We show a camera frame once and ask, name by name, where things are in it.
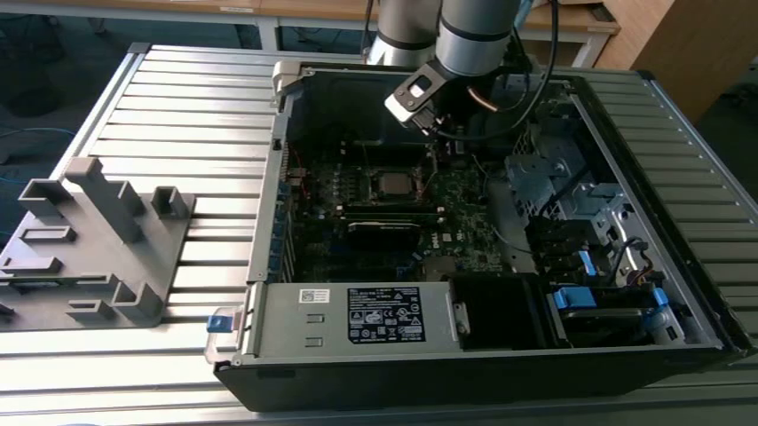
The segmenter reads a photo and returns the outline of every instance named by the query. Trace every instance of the barcode sticker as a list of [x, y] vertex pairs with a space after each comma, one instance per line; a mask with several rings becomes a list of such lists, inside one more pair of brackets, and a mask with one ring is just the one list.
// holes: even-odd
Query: barcode sticker
[[235, 12], [235, 13], [252, 13], [252, 8], [249, 7], [219, 7], [221, 12]]
[[327, 288], [308, 288], [300, 290], [302, 304], [327, 304], [330, 302], [330, 290]]

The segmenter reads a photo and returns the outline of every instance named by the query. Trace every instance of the blue tab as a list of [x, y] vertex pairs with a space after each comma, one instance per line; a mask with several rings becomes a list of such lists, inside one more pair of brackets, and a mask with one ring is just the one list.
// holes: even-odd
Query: blue tab
[[211, 315], [208, 317], [205, 330], [208, 333], [231, 333], [233, 321], [233, 317], [227, 317], [225, 315]]
[[587, 271], [587, 275], [594, 277], [596, 275], [596, 269], [595, 265], [592, 264], [590, 253], [586, 250], [582, 250], [579, 251], [579, 257], [582, 258], [582, 262], [584, 262], [584, 270]]
[[658, 306], [666, 306], [669, 304], [669, 297], [666, 296], [663, 288], [654, 288], [653, 296], [655, 297], [655, 302], [658, 303]]
[[558, 309], [595, 308], [595, 297], [588, 287], [563, 287], [552, 293]]

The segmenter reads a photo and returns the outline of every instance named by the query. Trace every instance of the power supply label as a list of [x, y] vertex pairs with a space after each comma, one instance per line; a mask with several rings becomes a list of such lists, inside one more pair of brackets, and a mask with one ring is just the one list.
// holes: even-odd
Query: power supply label
[[418, 287], [348, 288], [347, 321], [354, 344], [424, 342]]

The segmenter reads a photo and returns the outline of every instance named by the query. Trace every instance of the slotted aluminum surface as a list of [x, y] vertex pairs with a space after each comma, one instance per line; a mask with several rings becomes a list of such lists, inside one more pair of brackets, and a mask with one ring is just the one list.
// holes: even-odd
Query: slotted aluminum surface
[[[177, 185], [197, 194], [163, 324], [1, 334], [0, 424], [470, 422], [502, 416], [520, 417], [510, 424], [535, 424], [528, 417], [536, 414], [560, 415], [554, 420], [562, 424], [636, 424], [666, 414], [714, 424], [754, 415], [758, 358], [671, 377], [620, 398], [316, 414], [245, 410], [204, 361], [205, 317], [243, 298], [274, 117], [268, 79], [286, 58], [355, 62], [338, 55], [172, 46], [124, 60], [53, 177], [71, 155], [88, 154], [101, 158], [108, 177], [129, 179], [137, 191]], [[562, 72], [594, 85], [723, 295], [758, 334], [753, 202], [654, 83], [626, 72]], [[221, 337], [219, 346], [232, 351], [235, 343]], [[412, 383], [400, 391], [412, 398]]]

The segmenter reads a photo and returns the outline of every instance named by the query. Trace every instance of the cable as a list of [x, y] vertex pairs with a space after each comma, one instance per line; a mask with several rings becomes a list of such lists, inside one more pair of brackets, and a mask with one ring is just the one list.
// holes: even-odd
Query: cable
[[[520, 55], [522, 55], [520, 57], [523, 58], [523, 60], [526, 60], [528, 62], [530, 57], [526, 54], [526, 49], [523, 49], [522, 37], [519, 36], [519, 30], [516, 28], [512, 29], [512, 36], [515, 37], [516, 44], [519, 45], [519, 50], [520, 50]], [[519, 100], [516, 100], [516, 103], [512, 104], [511, 106], [508, 106], [506, 108], [500, 108], [502, 113], [507, 113], [507, 112], [512, 111], [514, 109], [516, 109], [518, 107], [522, 106], [522, 103], [526, 100], [527, 95], [530, 94], [530, 88], [531, 88], [531, 72], [530, 72], [530, 67], [526, 67], [524, 73], [523, 73], [523, 91], [520, 92]]]
[[[298, 154], [298, 151], [295, 150], [295, 148], [292, 146], [290, 147], [290, 150], [295, 154], [295, 159], [298, 160], [299, 169], [304, 170], [303, 161], [300, 160], [300, 155]], [[303, 197], [306, 197], [306, 200], [308, 200], [310, 196], [308, 196], [308, 190], [306, 189], [306, 178], [304, 177], [300, 179], [300, 190], [303, 191]]]
[[360, 35], [360, 51], [358, 54], [363, 57], [363, 49], [366, 49], [366, 40], [368, 37], [368, 22], [371, 21], [371, 12], [374, 10], [374, 0], [366, 1], [366, 17], [363, 18], [363, 33]]
[[618, 268], [620, 267], [620, 261], [624, 258], [626, 249], [628, 249], [628, 247], [635, 242], [643, 242], [643, 241], [639, 237], [628, 237], [628, 239], [620, 245], [620, 248], [618, 249], [618, 251], [615, 253], [614, 262], [611, 263], [611, 272], [607, 275], [607, 285], [608, 286], [611, 286], [614, 284], [614, 281], [616, 280]]
[[522, 253], [526, 253], [527, 255], [532, 255], [532, 254], [534, 254], [534, 253], [531, 253], [530, 250], [527, 250], [527, 249], [524, 249], [524, 248], [520, 248], [520, 247], [512, 245], [512, 243], [511, 243], [508, 240], [506, 240], [506, 238], [500, 235], [500, 233], [498, 232], [498, 229], [496, 229], [496, 228], [492, 228], [492, 232], [494, 232], [495, 235], [498, 236], [498, 239], [499, 239], [499, 240], [506, 244], [506, 246], [508, 246], [511, 249], [514, 249], [514, 250], [516, 250], [516, 251], [520, 251]]
[[579, 181], [584, 177], [584, 175], [590, 172], [590, 166], [584, 165], [582, 169], [576, 172], [575, 175], [571, 176], [563, 188], [552, 194], [552, 197], [547, 199], [547, 202], [542, 205], [539, 212], [536, 213], [536, 217], [542, 216], [547, 209], [563, 198], [563, 196], [574, 189], [576, 185], [579, 185]]
[[487, 173], [487, 171], [484, 170], [484, 168], [479, 164], [479, 158], [476, 158], [475, 154], [471, 155], [471, 158], [474, 158], [474, 162], [476, 163], [476, 167], [479, 168], [479, 171], [484, 175], [484, 182], [482, 183], [482, 197], [483, 197], [484, 195], [487, 195], [487, 182], [490, 180], [490, 173]]
[[650, 259], [650, 257], [647, 257], [647, 255], [644, 254], [644, 250], [639, 250], [639, 257], [642, 257], [642, 260], [644, 260], [646, 262], [646, 267], [644, 269], [636, 274], [635, 278], [631, 280], [631, 283], [635, 286], [639, 286], [642, 284], [642, 279], [644, 278], [644, 276], [647, 274], [650, 274], [653, 272], [653, 260]]
[[[516, 30], [516, 28], [512, 29], [512, 36], [516, 40], [516, 44], [519, 45], [519, 51], [522, 55], [520, 57], [527, 62], [527, 64], [523, 66], [523, 91], [520, 91], [519, 100], [516, 100], [511, 106], [502, 107], [498, 104], [495, 104], [495, 102], [486, 99], [479, 94], [479, 92], [474, 87], [471, 86], [467, 87], [468, 95], [471, 96], [474, 101], [495, 114], [508, 113], [510, 111], [520, 107], [527, 95], [530, 94], [530, 88], [531, 88], [530, 64], [528, 64], [530, 58], [526, 54], [526, 50], [523, 49], [522, 38], [519, 37], [519, 31]], [[507, 80], [508, 80], [507, 78], [503, 78], [503, 88], [506, 87]]]
[[75, 137], [76, 136], [76, 132], [68, 130], [68, 129], [59, 129], [55, 127], [29, 127], [27, 129], [16, 129], [13, 127], [8, 127], [8, 126], [3, 126], [8, 129], [12, 129], [11, 131], [8, 131], [7, 133], [0, 134], [0, 138], [4, 138], [5, 136], [11, 136], [15, 135], [16, 133], [21, 133], [24, 131], [55, 131], [57, 133], [65, 133], [67, 135]]
[[4, 177], [0, 177], [0, 182], [5, 182], [7, 184], [19, 184], [19, 185], [28, 184], [28, 182], [24, 180], [7, 179]]
[[544, 89], [547, 88], [547, 83], [552, 76], [552, 69], [555, 68], [555, 58], [558, 56], [558, 0], [548, 0], [551, 6], [551, 15], [552, 15], [552, 27], [551, 27], [551, 46], [550, 46], [550, 60], [547, 62], [547, 69], [544, 70], [544, 74], [542, 75], [540, 85], [536, 88], [536, 92], [534, 92], [534, 97], [531, 98], [530, 105], [523, 110], [519, 119], [516, 122], [508, 127], [506, 130], [499, 130], [488, 135], [478, 135], [478, 136], [466, 136], [466, 135], [454, 135], [447, 133], [443, 130], [438, 130], [436, 134], [443, 138], [450, 138], [454, 140], [460, 140], [463, 142], [480, 142], [483, 140], [502, 138], [506, 136], [514, 129], [516, 129], [526, 119], [528, 118], [531, 111], [536, 107], [536, 104], [540, 101], [542, 95], [544, 93]]
[[526, 22], [526, 17], [530, 15], [531, 12], [532, 3], [534, 0], [520, 0], [519, 13], [516, 15], [515, 21], [512, 22], [512, 26], [515, 28], [520, 28], [523, 23]]

